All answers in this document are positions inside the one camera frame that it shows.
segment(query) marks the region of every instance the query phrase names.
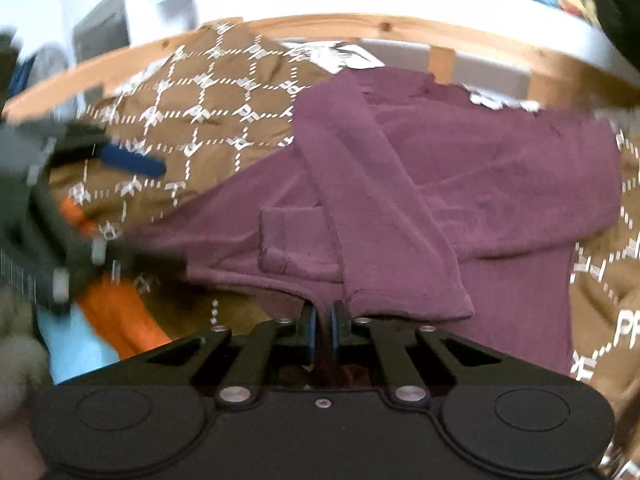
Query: orange cloth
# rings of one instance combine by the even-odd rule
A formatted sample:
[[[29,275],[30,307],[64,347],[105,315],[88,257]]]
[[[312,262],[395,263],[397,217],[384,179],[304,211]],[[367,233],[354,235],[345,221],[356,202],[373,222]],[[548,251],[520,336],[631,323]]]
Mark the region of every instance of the orange cloth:
[[[97,230],[85,220],[81,209],[66,199],[60,205],[66,220],[80,232]],[[98,336],[127,359],[171,342],[140,299],[131,280],[114,285],[108,277],[93,283],[78,298],[78,305]]]

